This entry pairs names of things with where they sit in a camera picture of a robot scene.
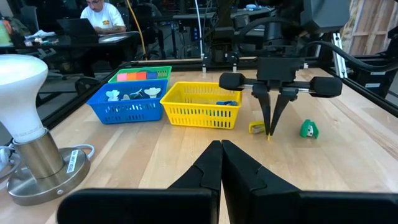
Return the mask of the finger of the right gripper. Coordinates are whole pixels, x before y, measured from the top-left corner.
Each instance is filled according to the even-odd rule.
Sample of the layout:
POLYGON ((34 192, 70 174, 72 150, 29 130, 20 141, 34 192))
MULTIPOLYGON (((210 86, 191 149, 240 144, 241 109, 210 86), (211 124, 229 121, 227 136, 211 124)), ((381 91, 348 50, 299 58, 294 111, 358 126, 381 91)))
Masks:
POLYGON ((265 92, 252 92, 253 97, 257 98, 261 106, 266 134, 271 130, 271 103, 270 96, 265 92))
POLYGON ((295 101, 295 100, 296 100, 296 95, 279 94, 277 96, 277 101, 274 108, 274 114, 271 121, 271 128, 269 133, 270 136, 274 134, 279 118, 283 113, 285 107, 288 105, 290 101, 295 101))

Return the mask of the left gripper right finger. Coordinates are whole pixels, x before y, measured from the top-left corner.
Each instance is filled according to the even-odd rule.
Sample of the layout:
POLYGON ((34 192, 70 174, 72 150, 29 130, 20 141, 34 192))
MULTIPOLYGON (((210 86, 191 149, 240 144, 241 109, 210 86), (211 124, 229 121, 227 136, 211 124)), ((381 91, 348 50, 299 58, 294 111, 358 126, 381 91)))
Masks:
POLYGON ((224 140, 231 223, 397 223, 397 194, 301 190, 224 140))

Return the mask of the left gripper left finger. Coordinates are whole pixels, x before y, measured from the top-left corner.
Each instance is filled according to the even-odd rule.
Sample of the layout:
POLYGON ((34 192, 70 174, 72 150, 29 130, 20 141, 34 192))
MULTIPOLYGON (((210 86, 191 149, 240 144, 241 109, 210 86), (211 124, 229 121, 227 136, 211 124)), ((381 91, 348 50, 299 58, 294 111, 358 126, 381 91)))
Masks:
POLYGON ((83 189, 66 197, 58 223, 217 223, 222 145, 212 141, 166 189, 83 189))

